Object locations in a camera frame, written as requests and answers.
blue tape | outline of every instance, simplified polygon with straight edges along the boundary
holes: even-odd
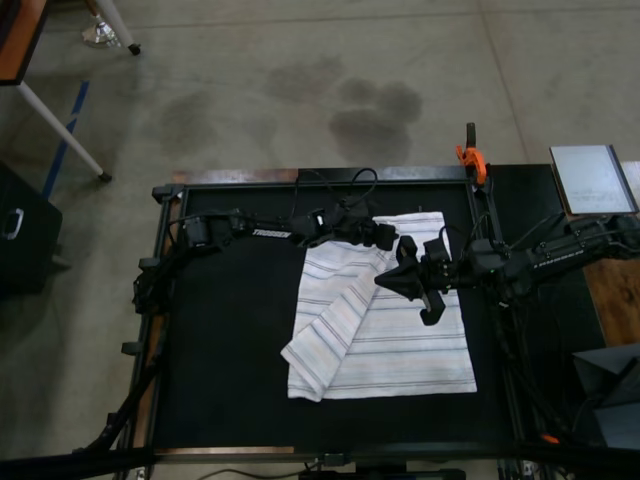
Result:
[[[67,125],[69,133],[73,133],[73,129],[76,128],[77,120],[77,118],[74,118]],[[42,196],[46,199],[48,199],[51,196],[51,192],[53,192],[53,185],[56,183],[56,178],[60,172],[60,167],[62,167],[62,160],[64,160],[64,154],[67,153],[68,146],[69,144],[64,140],[61,140],[58,144],[56,155],[53,157],[53,163],[49,169],[49,175],[47,175],[47,181],[44,183],[44,188],[42,189]]]
[[[76,96],[76,101],[73,104],[73,110],[71,110],[71,115],[75,115],[76,117],[67,124],[67,130],[69,130],[69,133],[71,134],[73,134],[73,130],[76,128],[76,123],[78,121],[77,115],[80,113],[80,110],[82,110],[82,105],[84,104],[84,99],[87,96],[88,90],[89,82],[82,82],[82,85],[80,85],[80,91]],[[53,157],[53,163],[51,164],[51,168],[49,169],[49,174],[47,175],[47,180],[45,181],[44,188],[42,189],[42,196],[46,199],[49,199],[51,193],[53,192],[53,186],[56,183],[58,173],[60,173],[64,155],[65,153],[67,153],[67,147],[67,142],[65,142],[64,140],[60,140],[58,149],[56,150],[56,154]]]
[[[87,91],[89,90],[89,82],[84,81],[82,85],[80,85],[80,91],[78,92],[78,96],[76,97],[76,103],[73,104],[73,110],[71,110],[71,115],[77,115],[80,113],[82,109],[82,104],[84,103],[84,99],[87,96]]]

black tabletop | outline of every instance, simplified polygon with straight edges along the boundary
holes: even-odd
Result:
[[[493,175],[507,241],[561,209],[548,166],[495,167]],[[292,189],[198,187],[185,198],[188,214],[241,207],[287,215]],[[379,215],[442,211],[448,224],[463,231],[473,223],[464,185],[381,183],[372,199]],[[300,191],[299,211],[330,203],[324,187]],[[464,239],[450,239],[458,251]],[[303,262],[304,252],[286,242],[246,238],[223,254],[192,261],[181,272],[170,315],[168,362],[156,392],[155,447],[294,446],[318,451],[364,443],[512,441],[501,357],[479,290],[459,291],[477,393],[318,404],[288,399],[288,364],[279,352],[291,339]],[[579,318],[580,332],[569,347],[601,346],[582,274],[549,292],[554,314],[562,317],[561,328],[572,330]],[[531,335],[542,339],[533,339],[532,356],[557,365],[558,345],[552,340],[557,334],[549,333],[556,327],[545,326],[543,312],[533,312],[529,323]],[[544,381],[553,393],[553,382],[561,380]]]

concrete floor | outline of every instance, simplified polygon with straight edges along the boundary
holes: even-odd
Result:
[[[124,398],[131,282],[159,215],[150,192],[174,171],[455,164],[468,121],[495,164],[548,162],[554,144],[613,143],[622,160],[640,149],[637,0],[116,3],[140,57],[84,46],[87,13],[65,2],[27,73],[65,122],[90,81],[76,136],[115,180],[67,153],[52,203],[74,267],[0,304],[2,458],[84,445]],[[0,158],[37,189],[58,142],[0,89]]]

box handle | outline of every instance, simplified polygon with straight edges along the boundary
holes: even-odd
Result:
[[[9,224],[9,220],[11,219],[12,215],[16,215],[18,217],[16,220],[16,226],[14,227],[12,232],[7,232],[5,230],[7,228],[7,225]],[[14,238],[16,238],[18,236],[18,233],[20,233],[20,227],[22,227],[23,219],[24,219],[24,210],[22,210],[21,208],[14,208],[13,210],[10,210],[9,213],[7,214],[7,218],[4,221],[2,234],[0,236],[5,240],[13,240]]]

wooden table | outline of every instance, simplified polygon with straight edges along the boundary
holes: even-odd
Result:
[[[31,56],[44,27],[49,4],[49,0],[21,0],[20,10],[4,44],[0,48],[0,86],[16,87],[25,100],[78,153],[80,158],[98,175],[98,178],[103,182],[109,182],[111,176],[102,169],[23,81]],[[140,46],[134,43],[112,0],[98,0],[98,4],[111,23],[118,38],[128,46],[132,54],[138,55]]]
[[[622,162],[636,201],[640,162]],[[640,342],[640,260],[601,260],[584,269],[607,345]]]

